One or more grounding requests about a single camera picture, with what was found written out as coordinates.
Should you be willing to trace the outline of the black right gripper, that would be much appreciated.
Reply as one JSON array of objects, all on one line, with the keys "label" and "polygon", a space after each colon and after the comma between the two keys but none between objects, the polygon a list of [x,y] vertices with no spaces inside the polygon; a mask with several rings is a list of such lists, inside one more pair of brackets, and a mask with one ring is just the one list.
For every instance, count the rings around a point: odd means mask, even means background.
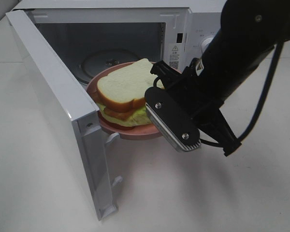
[{"label": "black right gripper", "polygon": [[166,90],[168,95],[189,115],[194,125],[216,140],[227,157],[241,146],[219,107],[221,100],[201,90],[196,82],[196,65],[193,60],[182,73],[164,61],[155,63],[150,71],[157,75],[153,86]]}]

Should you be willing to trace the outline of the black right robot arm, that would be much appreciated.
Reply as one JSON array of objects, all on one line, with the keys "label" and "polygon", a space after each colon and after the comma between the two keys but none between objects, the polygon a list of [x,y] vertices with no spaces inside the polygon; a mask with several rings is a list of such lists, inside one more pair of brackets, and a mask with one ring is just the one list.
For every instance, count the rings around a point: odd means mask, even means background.
[{"label": "black right robot arm", "polygon": [[[163,61],[151,73],[163,87],[145,92],[149,119],[178,151],[201,144],[233,153],[253,130],[266,101],[286,41],[290,41],[290,0],[229,0],[220,30],[200,58],[182,72]],[[272,53],[273,58],[256,109],[247,128],[235,136],[220,111],[226,99]]]}]

